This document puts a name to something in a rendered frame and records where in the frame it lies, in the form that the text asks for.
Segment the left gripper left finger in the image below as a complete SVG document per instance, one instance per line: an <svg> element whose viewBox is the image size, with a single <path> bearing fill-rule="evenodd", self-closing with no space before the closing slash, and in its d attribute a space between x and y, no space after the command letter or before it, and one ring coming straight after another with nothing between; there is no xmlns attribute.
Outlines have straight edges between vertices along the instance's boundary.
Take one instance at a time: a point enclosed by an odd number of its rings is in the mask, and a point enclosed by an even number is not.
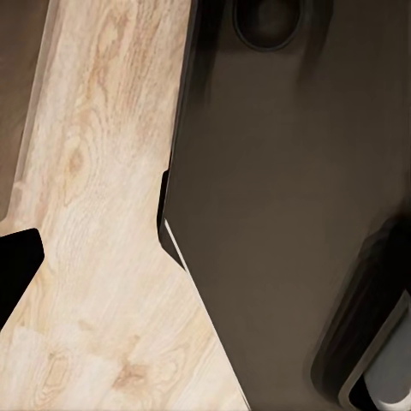
<svg viewBox="0 0 411 411"><path fill-rule="evenodd" d="M0 331L44 260L37 228L0 237Z"/></svg>

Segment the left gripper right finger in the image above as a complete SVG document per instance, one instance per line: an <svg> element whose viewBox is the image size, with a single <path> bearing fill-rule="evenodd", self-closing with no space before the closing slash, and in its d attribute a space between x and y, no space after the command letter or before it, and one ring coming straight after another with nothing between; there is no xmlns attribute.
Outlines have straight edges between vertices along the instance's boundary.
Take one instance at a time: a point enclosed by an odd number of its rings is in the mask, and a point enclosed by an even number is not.
<svg viewBox="0 0 411 411"><path fill-rule="evenodd" d="M392 228L388 235L384 259L411 296L411 231Z"/></svg>

